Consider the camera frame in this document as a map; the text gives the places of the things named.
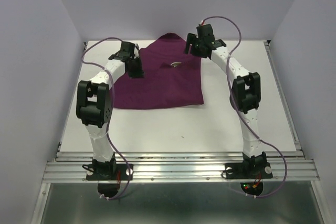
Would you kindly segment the steel instrument tray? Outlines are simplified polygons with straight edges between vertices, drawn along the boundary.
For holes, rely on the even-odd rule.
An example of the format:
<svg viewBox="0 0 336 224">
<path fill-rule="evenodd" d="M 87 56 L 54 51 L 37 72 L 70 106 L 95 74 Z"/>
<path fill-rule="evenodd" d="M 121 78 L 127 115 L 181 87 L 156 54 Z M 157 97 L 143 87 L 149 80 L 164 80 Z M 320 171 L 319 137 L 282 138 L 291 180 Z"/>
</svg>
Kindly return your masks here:
<svg viewBox="0 0 336 224">
<path fill-rule="evenodd" d="M 175 67 L 177 67 L 181 64 L 182 64 L 181 62 L 173 62 L 173 63 L 170 64 L 170 66 L 175 68 Z"/>
</svg>

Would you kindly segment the purple cloth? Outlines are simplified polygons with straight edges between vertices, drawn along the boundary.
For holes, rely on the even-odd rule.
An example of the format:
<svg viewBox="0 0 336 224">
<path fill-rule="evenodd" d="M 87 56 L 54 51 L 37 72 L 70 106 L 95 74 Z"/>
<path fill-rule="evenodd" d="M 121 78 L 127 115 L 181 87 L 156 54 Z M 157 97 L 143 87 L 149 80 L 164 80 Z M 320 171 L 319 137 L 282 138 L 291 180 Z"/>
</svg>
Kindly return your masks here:
<svg viewBox="0 0 336 224">
<path fill-rule="evenodd" d="M 204 103 L 201 59 L 185 54 L 185 40 L 175 33 L 162 35 L 140 49 L 144 78 L 124 74 L 114 83 L 118 109 L 167 109 Z M 173 62 L 181 62 L 171 67 Z"/>
</svg>

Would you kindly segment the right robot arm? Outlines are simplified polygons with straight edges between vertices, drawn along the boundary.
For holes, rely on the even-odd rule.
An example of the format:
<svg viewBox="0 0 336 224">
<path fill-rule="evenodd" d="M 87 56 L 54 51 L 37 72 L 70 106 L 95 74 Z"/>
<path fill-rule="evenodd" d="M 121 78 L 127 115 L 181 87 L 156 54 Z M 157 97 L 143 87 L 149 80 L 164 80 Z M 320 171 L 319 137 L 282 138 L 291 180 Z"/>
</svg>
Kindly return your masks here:
<svg viewBox="0 0 336 224">
<path fill-rule="evenodd" d="M 208 58 L 224 72 L 227 78 L 229 100 L 241 124 L 243 155 L 256 158 L 263 153 L 259 137 L 257 110 L 261 101 L 261 77 L 243 67 L 229 52 L 227 45 L 216 39 L 210 24 L 198 25 L 197 33 L 189 33 L 184 53 Z"/>
</svg>

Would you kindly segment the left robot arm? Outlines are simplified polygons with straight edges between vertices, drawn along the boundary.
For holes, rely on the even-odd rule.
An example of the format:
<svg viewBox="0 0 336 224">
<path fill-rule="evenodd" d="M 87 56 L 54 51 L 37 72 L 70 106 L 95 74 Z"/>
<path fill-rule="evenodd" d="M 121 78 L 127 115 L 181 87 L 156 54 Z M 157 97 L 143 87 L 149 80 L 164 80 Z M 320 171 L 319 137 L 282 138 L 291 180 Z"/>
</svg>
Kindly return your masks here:
<svg viewBox="0 0 336 224">
<path fill-rule="evenodd" d="M 114 104 L 114 83 L 124 74 L 131 79 L 144 77 L 139 46 L 122 41 L 119 51 L 108 58 L 105 66 L 84 59 L 82 63 L 96 66 L 100 71 L 89 80 L 79 81 L 76 116 L 89 133 L 93 162 L 100 164 L 99 173 L 110 179 L 117 172 L 117 166 L 111 162 L 116 149 L 112 146 L 108 134 Z"/>
</svg>

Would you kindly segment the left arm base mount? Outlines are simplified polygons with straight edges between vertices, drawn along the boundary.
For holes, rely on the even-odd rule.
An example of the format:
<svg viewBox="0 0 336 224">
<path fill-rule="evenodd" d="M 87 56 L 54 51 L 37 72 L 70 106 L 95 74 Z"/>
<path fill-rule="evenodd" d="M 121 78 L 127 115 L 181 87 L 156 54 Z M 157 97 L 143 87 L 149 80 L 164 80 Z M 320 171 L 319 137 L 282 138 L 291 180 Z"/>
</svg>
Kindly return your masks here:
<svg viewBox="0 0 336 224">
<path fill-rule="evenodd" d="M 93 159 L 90 164 L 83 164 L 82 168 L 86 171 L 86 180 L 97 182 L 97 192 L 106 200 L 120 198 L 133 179 L 134 165 L 117 163 L 114 155 L 109 162 Z"/>
</svg>

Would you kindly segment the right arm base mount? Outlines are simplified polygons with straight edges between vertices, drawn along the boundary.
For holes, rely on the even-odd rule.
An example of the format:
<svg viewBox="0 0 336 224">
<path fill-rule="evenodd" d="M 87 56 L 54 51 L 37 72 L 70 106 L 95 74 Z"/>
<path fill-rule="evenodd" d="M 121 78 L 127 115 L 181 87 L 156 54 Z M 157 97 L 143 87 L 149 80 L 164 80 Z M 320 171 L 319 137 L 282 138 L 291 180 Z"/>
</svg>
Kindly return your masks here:
<svg viewBox="0 0 336 224">
<path fill-rule="evenodd" d="M 248 157 L 243 154 L 243 160 L 235 163 L 225 163 L 221 177 L 228 180 L 242 180 L 241 189 L 248 196 L 262 198 L 263 179 L 272 179 L 272 169 L 267 161 L 267 155 L 262 152 L 258 156 Z"/>
</svg>

